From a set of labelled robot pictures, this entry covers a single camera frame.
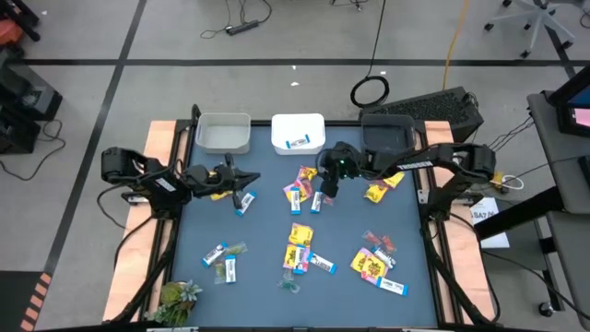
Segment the black monitor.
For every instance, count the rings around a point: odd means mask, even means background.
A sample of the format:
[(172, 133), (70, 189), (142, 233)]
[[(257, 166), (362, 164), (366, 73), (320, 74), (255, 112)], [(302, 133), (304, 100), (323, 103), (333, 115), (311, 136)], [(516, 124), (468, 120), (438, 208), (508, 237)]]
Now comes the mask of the black monitor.
[(590, 137), (590, 65), (547, 96), (564, 134)]

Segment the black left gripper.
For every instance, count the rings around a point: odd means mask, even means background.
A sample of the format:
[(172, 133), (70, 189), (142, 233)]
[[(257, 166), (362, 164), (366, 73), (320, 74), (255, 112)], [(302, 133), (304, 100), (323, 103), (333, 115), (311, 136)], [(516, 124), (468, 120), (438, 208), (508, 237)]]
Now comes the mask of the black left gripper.
[(216, 190), (221, 192), (232, 191), (233, 206), (236, 209), (241, 209), (242, 201), (239, 197), (239, 192), (248, 184), (256, 181), (261, 174), (259, 172), (245, 172), (238, 169), (230, 153), (226, 153), (224, 158), (227, 166), (216, 166), (209, 172), (209, 181)]

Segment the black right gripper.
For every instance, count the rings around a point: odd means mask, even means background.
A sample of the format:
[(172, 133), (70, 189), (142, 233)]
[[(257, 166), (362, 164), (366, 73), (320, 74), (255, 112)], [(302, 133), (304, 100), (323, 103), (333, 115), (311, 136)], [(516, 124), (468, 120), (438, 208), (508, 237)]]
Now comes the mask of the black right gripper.
[(322, 178), (321, 192), (336, 197), (339, 179), (361, 177), (362, 163), (363, 154), (344, 141), (337, 141), (332, 148), (322, 149), (317, 154), (318, 175)]

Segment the dark clear plastic bin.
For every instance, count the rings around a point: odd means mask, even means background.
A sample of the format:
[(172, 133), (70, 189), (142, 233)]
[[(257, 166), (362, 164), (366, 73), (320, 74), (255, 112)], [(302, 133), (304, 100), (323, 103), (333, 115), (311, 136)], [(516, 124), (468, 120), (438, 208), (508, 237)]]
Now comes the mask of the dark clear plastic bin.
[(395, 155), (415, 147), (415, 122), (408, 115), (366, 114), (360, 123), (365, 150)]

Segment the green succulent plant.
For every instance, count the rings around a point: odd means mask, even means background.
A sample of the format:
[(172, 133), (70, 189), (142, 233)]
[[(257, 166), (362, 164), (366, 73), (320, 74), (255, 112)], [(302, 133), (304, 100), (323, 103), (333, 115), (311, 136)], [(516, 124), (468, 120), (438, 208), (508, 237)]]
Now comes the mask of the green succulent plant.
[(153, 313), (145, 313), (144, 317), (168, 327), (183, 326), (202, 291), (192, 280), (168, 282), (161, 290), (158, 308)]

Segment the black orange-striped floor mat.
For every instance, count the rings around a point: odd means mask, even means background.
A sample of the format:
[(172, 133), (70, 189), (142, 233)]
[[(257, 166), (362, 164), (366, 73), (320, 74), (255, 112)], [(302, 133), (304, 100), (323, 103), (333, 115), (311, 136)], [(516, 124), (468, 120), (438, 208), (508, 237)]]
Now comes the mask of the black orange-striped floor mat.
[(0, 332), (32, 332), (51, 281), (46, 272), (0, 270)]

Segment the grey desk black legs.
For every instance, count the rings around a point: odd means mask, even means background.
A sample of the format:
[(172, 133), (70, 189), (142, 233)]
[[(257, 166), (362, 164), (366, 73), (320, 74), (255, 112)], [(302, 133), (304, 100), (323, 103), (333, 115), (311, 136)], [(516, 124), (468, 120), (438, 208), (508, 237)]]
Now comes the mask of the grey desk black legs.
[(590, 184), (578, 160), (590, 157), (590, 137), (564, 134), (544, 93), (526, 97), (555, 185), (488, 220), (499, 232), (544, 217), (577, 309), (590, 332)]

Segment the black perforated computer tower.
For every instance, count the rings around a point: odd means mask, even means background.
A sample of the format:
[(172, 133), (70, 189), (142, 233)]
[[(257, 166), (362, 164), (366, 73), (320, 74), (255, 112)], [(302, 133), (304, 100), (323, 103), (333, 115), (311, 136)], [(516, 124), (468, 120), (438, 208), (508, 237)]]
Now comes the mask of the black perforated computer tower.
[(415, 121), (446, 121), (455, 142), (465, 142), (484, 123), (477, 97), (463, 87), (362, 109), (359, 119), (366, 114), (401, 114)]

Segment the orange object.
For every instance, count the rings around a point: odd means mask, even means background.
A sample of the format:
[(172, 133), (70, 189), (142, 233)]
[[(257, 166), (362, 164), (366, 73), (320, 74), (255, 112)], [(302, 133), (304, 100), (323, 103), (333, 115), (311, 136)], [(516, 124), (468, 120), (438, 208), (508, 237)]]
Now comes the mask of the orange object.
[(15, 43), (22, 37), (22, 28), (8, 18), (0, 19), (0, 45)]

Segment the white plastic bin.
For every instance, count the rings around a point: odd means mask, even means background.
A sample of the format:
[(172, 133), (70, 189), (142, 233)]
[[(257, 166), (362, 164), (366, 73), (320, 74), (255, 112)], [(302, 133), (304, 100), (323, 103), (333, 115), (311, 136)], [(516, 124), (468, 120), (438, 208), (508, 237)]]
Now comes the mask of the white plastic bin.
[[(287, 149), (287, 140), (304, 135), (311, 139), (309, 144)], [(325, 141), (325, 119), (320, 113), (276, 114), (271, 118), (271, 143), (278, 155), (315, 155)]]

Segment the grey office chair base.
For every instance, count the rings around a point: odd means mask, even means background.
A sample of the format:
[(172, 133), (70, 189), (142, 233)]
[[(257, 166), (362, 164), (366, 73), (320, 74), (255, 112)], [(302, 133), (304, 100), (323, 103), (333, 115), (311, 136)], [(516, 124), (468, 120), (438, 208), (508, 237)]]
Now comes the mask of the grey office chair base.
[(522, 20), (525, 23), (523, 30), (532, 30), (529, 44), (519, 54), (522, 59), (526, 59), (532, 53), (542, 27), (550, 28), (556, 34), (562, 35), (564, 41), (560, 41), (559, 46), (562, 50), (567, 50), (574, 44), (575, 36), (554, 18), (557, 8), (561, 6), (561, 1), (555, 4), (552, 4), (551, 0), (538, 1), (539, 4), (535, 0), (501, 0), (503, 8), (516, 5), (521, 8), (521, 11), (493, 17), (484, 25), (483, 29), (489, 32), (498, 23)]

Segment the grey plastic bin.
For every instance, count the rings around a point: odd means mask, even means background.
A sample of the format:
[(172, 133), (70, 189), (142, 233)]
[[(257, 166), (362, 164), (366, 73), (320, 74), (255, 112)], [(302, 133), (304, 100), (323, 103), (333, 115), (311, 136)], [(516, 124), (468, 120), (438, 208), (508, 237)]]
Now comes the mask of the grey plastic bin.
[(247, 113), (203, 113), (195, 143), (208, 154), (245, 154), (250, 149), (251, 117)]

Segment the teal candy clear wrapper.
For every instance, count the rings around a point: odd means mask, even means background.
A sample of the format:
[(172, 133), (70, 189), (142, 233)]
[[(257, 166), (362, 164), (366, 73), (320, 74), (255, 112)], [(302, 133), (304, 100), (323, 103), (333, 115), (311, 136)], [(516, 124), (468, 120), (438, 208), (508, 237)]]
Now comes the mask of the teal candy clear wrapper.
[(286, 291), (290, 291), (291, 293), (297, 294), (301, 287), (295, 282), (294, 274), (292, 273), (291, 269), (285, 269), (282, 275), (281, 280), (277, 283), (277, 285)]

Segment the black equipment case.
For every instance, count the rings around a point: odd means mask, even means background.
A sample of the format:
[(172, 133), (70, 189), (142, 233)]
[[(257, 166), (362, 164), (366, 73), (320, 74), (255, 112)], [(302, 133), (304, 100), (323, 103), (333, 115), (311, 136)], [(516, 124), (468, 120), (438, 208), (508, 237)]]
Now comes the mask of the black equipment case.
[(63, 96), (17, 53), (0, 48), (0, 154), (29, 154), (41, 131), (54, 119)]

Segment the black power strip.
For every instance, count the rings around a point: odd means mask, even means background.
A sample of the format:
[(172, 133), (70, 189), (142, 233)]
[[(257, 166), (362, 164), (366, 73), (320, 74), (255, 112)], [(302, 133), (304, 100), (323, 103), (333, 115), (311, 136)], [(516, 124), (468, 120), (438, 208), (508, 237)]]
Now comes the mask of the black power strip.
[(234, 35), (237, 35), (239, 33), (243, 33), (245, 31), (248, 31), (248, 30), (252, 30), (254, 28), (257, 28), (259, 25), (260, 25), (260, 21), (257, 20), (257, 19), (255, 19), (255, 20), (252, 20), (252, 21), (248, 21), (248, 22), (242, 23), (241, 25), (238, 25), (238, 26), (228, 26), (225, 29), (225, 31), (226, 31), (226, 33), (228, 35), (234, 36)]

